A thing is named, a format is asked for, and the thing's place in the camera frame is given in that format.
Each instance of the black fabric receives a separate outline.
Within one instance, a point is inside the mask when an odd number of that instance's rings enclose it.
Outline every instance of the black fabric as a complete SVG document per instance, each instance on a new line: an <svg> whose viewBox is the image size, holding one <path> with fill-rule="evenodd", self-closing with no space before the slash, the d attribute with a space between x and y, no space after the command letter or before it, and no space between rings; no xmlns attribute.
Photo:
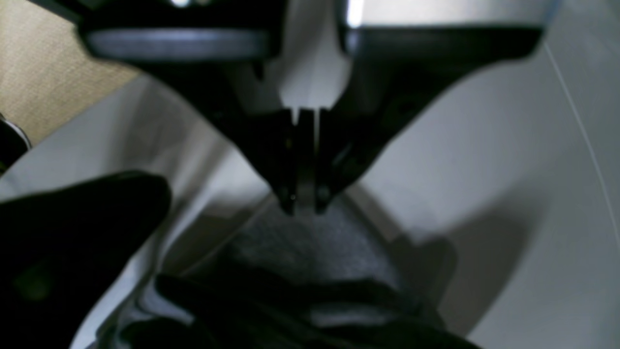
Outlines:
<svg viewBox="0 0 620 349"><path fill-rule="evenodd" d="M157 277L157 291L197 317L191 327L174 331L188 348L477 348L418 321L402 306L406 300L401 295L375 281L294 286L264 270L235 265L218 270L201 284ZM308 314L330 303L389 309L396 318L374 326L319 328ZM160 326L156 321L134 325L125 330L125 339L132 348L146 348L132 338L157 338L163 333ZM148 347L177 348L165 340L151 340Z"/></svg>
<svg viewBox="0 0 620 349"><path fill-rule="evenodd" d="M0 204L0 292L9 343L68 348L170 201L164 178L129 172Z"/></svg>

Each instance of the gray fabric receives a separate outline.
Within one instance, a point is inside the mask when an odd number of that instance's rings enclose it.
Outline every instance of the gray fabric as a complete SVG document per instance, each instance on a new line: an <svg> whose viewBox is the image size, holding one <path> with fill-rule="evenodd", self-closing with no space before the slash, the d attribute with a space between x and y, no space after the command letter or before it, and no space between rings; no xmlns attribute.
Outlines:
<svg viewBox="0 0 620 349"><path fill-rule="evenodd" d="M337 199L325 215L288 217L274 203L230 243L230 257L296 284L373 279L403 291L405 282L381 243Z"/></svg>
<svg viewBox="0 0 620 349"><path fill-rule="evenodd" d="M399 314L375 306L359 304L319 304L310 310L308 319L317 328L344 325L381 326L396 320Z"/></svg>

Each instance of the beige surface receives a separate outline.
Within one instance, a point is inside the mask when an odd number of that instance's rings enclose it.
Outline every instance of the beige surface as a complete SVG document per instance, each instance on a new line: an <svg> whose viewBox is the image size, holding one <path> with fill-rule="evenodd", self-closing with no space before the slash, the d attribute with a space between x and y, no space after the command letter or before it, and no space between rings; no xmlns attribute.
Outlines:
<svg viewBox="0 0 620 349"><path fill-rule="evenodd" d="M26 0L0 0L0 112L33 143L135 76L90 59L72 23Z"/></svg>

